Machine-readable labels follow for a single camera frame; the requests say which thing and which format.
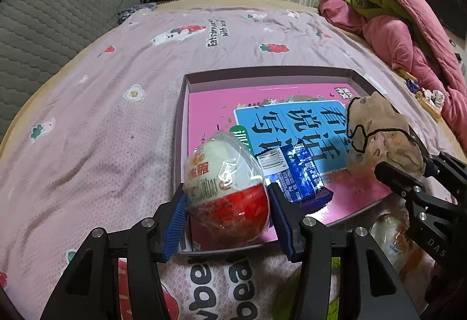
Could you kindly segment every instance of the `bed sheet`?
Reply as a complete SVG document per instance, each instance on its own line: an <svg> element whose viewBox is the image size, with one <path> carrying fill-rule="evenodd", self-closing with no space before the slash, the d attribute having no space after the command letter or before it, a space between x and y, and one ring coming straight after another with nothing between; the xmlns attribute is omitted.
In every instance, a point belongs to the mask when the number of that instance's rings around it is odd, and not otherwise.
<svg viewBox="0 0 467 320"><path fill-rule="evenodd" d="M225 22L228 36L209 47L213 19ZM289 51L270 53L261 48L266 43L285 44ZM404 81L364 41L332 27L314 8L271 0L191 0L139 11L43 85L0 145L0 271L26 320L39 319L69 258L92 228L129 228L170 198L173 123L184 74L298 64L371 75L420 131L429 152L443 150L465 160L452 132L417 104ZM436 182L425 183L429 192L448 198ZM343 227L370 227L380 214L400 207L401 201L390 196ZM423 255L406 272L406 288L419 310L432 266ZM264 248L234 261L176 255L159 268L174 318L209 312L227 319L248 307L257 311L252 318L269 319L279 286L298 265ZM255 288L251 298L235 299L238 282L229 269L247 270L244 283ZM197 270L211 277L202 286L209 300L202 303L196 294L201 286L193 278ZM333 275L332 298L338 283ZM127 304L121 303L125 320L131 318Z"/></svg>

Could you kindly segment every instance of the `blue snack package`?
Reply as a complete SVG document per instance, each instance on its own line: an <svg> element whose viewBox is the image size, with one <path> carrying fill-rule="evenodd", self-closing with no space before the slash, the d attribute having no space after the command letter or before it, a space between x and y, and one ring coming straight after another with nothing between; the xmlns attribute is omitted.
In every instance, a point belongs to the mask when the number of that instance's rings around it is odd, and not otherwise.
<svg viewBox="0 0 467 320"><path fill-rule="evenodd" d="M320 210L332 200L334 193L324 186L312 154L302 140L266 151L257 159L266 185L277 182L287 200L298 203L306 214Z"/></svg>

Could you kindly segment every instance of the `gray quilted headboard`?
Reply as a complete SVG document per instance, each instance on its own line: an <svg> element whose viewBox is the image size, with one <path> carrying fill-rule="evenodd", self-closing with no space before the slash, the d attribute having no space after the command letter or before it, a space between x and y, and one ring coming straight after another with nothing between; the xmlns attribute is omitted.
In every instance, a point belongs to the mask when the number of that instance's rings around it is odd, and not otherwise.
<svg viewBox="0 0 467 320"><path fill-rule="evenodd" d="M139 0L0 2L0 140L31 95Z"/></svg>

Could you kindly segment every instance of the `television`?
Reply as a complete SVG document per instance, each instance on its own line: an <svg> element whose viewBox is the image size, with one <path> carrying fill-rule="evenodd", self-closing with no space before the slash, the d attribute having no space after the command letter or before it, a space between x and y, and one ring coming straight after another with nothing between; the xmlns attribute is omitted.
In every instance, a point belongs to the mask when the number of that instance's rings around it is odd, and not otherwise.
<svg viewBox="0 0 467 320"><path fill-rule="evenodd" d="M460 0L425 0L441 25L449 29L457 37L466 38L467 10Z"/></svg>

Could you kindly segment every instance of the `screw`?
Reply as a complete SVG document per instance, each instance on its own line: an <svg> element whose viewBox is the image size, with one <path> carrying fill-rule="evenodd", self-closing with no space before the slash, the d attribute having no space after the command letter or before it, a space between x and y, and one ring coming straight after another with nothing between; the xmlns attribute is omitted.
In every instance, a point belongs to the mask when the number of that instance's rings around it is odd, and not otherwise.
<svg viewBox="0 0 467 320"><path fill-rule="evenodd" d="M368 234L368 231L364 227L355 228L355 233L360 237L365 237Z"/></svg>
<svg viewBox="0 0 467 320"><path fill-rule="evenodd" d="M303 224L305 224L308 227L314 227L316 225L316 219L314 217L305 217L303 219Z"/></svg>
<svg viewBox="0 0 467 320"><path fill-rule="evenodd" d="M102 228L96 228L92 231L91 236L94 238L99 238L104 234L104 229Z"/></svg>
<svg viewBox="0 0 467 320"><path fill-rule="evenodd" d="M154 225L154 219L152 217L146 217L146 219L141 220L141 225L144 228L150 228Z"/></svg>

